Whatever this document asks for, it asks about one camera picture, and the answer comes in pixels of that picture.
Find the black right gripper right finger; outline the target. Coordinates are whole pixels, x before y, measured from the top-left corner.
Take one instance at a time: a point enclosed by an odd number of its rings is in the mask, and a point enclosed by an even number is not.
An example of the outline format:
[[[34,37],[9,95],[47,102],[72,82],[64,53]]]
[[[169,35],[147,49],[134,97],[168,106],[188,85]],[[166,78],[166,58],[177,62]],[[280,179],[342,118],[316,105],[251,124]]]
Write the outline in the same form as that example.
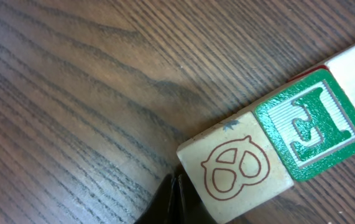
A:
[[[178,209],[182,224],[216,224],[186,174],[178,176]]]

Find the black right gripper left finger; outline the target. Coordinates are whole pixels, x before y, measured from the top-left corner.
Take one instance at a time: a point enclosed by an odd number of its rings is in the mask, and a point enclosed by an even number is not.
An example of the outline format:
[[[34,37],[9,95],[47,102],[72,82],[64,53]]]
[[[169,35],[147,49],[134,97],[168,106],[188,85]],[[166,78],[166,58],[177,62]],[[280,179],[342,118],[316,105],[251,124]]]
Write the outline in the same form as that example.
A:
[[[176,178],[172,174],[165,176],[150,204],[135,224],[175,223],[175,181]]]

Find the plain E pretzel block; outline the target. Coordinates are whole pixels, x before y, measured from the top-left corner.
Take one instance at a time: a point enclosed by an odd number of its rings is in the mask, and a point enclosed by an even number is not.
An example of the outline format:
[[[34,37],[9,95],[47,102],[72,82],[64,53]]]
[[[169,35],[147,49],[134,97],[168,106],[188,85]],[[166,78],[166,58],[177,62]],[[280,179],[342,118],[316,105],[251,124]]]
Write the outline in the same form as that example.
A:
[[[294,185],[251,111],[189,139],[177,156],[217,223],[227,223]]]

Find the green letter F block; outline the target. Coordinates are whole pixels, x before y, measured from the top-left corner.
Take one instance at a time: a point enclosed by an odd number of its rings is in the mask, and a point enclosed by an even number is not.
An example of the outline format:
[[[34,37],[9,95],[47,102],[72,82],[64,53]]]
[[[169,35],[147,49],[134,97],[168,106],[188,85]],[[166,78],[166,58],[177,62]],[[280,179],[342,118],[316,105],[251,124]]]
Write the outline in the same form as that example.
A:
[[[297,181],[311,179],[355,154],[355,108],[323,68],[259,103],[254,114]]]

